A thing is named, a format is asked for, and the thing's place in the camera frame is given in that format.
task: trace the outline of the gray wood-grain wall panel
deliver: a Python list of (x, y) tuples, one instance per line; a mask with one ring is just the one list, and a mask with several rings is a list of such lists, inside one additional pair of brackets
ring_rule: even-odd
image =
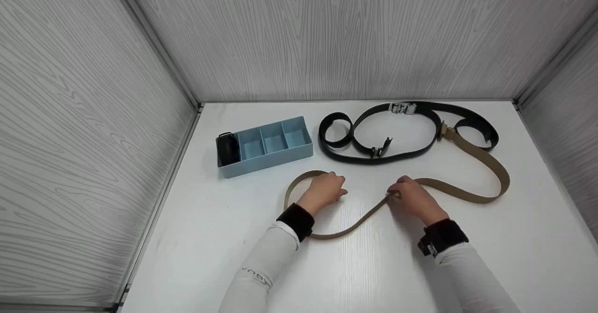
[(109, 302), (194, 111), (119, 0), (0, 22), (0, 295)]
[(598, 35), (521, 113), (598, 240), (597, 107)]
[(512, 98), (597, 0), (139, 0), (201, 100)]

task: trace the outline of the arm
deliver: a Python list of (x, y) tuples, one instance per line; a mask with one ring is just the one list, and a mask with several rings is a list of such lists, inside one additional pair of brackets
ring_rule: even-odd
[(268, 293), (280, 271), (299, 249), (299, 243), (303, 238), (305, 236), (299, 240), (295, 231), (282, 221), (272, 224), (233, 277), (219, 312), (266, 312)]
[(388, 189), (398, 208), (425, 224), (418, 247), (435, 262), (453, 285), (465, 313), (517, 313), (519, 309), (486, 266), (461, 228), (436, 200), (410, 177), (401, 177)]
[(287, 208), (253, 247), (228, 286), (219, 313), (265, 313), (267, 296), (299, 243), (312, 232), (314, 217), (347, 193), (344, 177), (330, 172), (312, 180), (296, 204)]
[(453, 245), (435, 258), (453, 285), (464, 313), (516, 313), (519, 309), (469, 243)]

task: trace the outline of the hand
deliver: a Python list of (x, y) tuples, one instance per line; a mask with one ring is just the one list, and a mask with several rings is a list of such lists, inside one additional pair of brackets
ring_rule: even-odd
[(406, 175), (399, 177), (397, 183), (388, 187), (387, 192), (396, 194), (399, 208), (423, 221), (426, 227), (449, 218), (430, 193)]
[(337, 176), (335, 172), (315, 177), (309, 188), (297, 201), (297, 205), (316, 217), (322, 208), (337, 202), (342, 195), (347, 194), (347, 190), (342, 189), (343, 183), (344, 176)]

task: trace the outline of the person's left hand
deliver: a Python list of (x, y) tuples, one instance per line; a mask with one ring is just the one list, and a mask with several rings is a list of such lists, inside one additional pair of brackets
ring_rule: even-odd
[(335, 172), (315, 177), (297, 201), (297, 205), (316, 217), (316, 214), (325, 206), (337, 202), (342, 195), (347, 194), (347, 190), (342, 189), (343, 183), (344, 176), (336, 175)]

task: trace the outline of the tan belt buckle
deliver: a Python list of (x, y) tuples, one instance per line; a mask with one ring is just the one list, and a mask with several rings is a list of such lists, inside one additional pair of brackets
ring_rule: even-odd
[(440, 141), (442, 137), (446, 134), (448, 129), (449, 127), (447, 126), (447, 124), (445, 124), (444, 121), (442, 121), (442, 125), (440, 125), (440, 134), (438, 134), (438, 138), (436, 138), (436, 140)]

